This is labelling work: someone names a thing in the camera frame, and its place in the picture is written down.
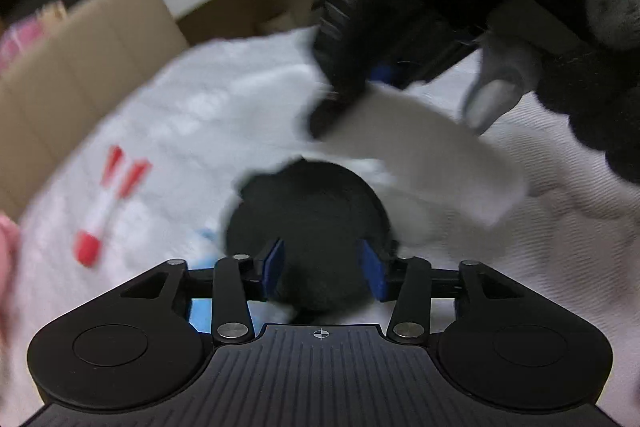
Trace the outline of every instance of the pink object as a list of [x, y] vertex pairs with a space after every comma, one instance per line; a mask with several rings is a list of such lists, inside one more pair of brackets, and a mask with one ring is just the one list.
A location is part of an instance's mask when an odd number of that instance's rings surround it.
[[4, 302], [11, 274], [14, 254], [20, 243], [20, 229], [6, 214], [0, 214], [0, 305]]
[[75, 255], [79, 263], [85, 266], [95, 264], [111, 216], [118, 204], [140, 185], [150, 168], [148, 160], [128, 160], [120, 147], [111, 147], [95, 205], [76, 237]]
[[0, 38], [0, 73], [44, 35], [44, 26], [36, 16], [10, 26]]

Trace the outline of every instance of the metal screw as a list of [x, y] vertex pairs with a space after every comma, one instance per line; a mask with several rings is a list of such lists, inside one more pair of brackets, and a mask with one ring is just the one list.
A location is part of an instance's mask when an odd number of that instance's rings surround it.
[[218, 327], [218, 334], [226, 339], [239, 339], [248, 332], [249, 328], [239, 322], [228, 322]]
[[404, 339], [417, 339], [424, 334], [424, 328], [415, 322], [401, 322], [394, 326], [394, 333]]

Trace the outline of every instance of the crosshair marking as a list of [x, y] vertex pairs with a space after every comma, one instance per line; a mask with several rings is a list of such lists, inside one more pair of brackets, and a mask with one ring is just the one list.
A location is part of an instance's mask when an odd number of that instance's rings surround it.
[[332, 335], [333, 333], [329, 333], [329, 331], [325, 331], [321, 328], [318, 331], [314, 331], [313, 333], [309, 333], [309, 334], [313, 335], [316, 339], [323, 340], [327, 338], [329, 335]]

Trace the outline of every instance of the blue object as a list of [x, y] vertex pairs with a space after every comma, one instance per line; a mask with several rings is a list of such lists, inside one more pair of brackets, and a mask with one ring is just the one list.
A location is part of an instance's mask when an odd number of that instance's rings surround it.
[[[191, 269], [202, 270], [205, 268], [213, 268], [214, 264], [220, 259], [216, 243], [218, 234], [211, 229], [200, 229], [197, 231], [199, 235], [211, 242], [210, 254], [207, 249], [207, 258], [200, 263], [190, 266]], [[189, 324], [201, 333], [211, 332], [211, 299], [191, 299], [191, 313], [189, 314]]]
[[370, 82], [380, 82], [381, 84], [387, 84], [391, 86], [396, 76], [396, 68], [381, 64], [376, 66], [369, 73]]
[[386, 299], [385, 265], [365, 239], [362, 240], [360, 262], [371, 293], [376, 300], [384, 301]]
[[284, 268], [284, 241], [279, 239], [264, 260], [262, 292], [265, 298], [273, 295]]

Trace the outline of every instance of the black plush toy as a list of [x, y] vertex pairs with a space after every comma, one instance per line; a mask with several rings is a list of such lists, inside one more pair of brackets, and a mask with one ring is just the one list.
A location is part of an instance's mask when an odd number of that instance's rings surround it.
[[225, 253], [254, 257], [270, 241], [283, 240], [286, 263], [271, 299], [293, 305], [295, 322], [370, 299], [361, 266], [364, 241], [389, 255], [396, 242], [385, 209], [363, 179], [335, 164], [301, 159], [251, 176], [239, 195]]
[[640, 0], [585, 0], [585, 12], [593, 41], [543, 54], [536, 93], [613, 172], [640, 183]]

